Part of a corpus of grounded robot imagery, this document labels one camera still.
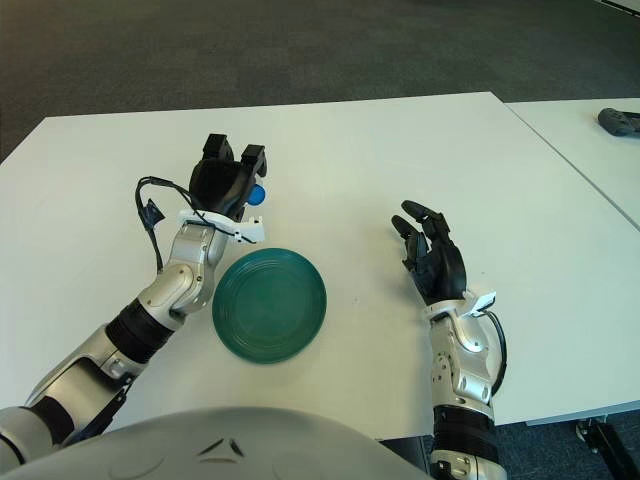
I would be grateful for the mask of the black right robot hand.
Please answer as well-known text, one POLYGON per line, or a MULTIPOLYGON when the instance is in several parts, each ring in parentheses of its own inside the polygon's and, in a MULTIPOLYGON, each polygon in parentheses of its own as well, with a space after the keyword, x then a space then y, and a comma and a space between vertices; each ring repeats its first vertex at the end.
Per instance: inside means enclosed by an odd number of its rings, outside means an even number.
POLYGON ((411 200, 404 200, 401 207, 422 228, 417 230, 399 215, 391 218, 405 245, 402 263, 425 304, 462 299, 467 287, 466 270, 444 215, 411 200))

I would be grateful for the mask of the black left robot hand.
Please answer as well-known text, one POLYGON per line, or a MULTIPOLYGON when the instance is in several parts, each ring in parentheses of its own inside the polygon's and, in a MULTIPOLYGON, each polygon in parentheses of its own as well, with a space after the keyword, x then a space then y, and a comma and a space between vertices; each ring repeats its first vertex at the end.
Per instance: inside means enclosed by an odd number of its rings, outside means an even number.
POLYGON ((194 167, 189 193, 199 210, 224 215, 239 222, 247 205, 264 202, 266 190, 258 179, 267 174, 263 145, 249 144, 239 161, 224 134, 210 134, 202 159, 194 167))

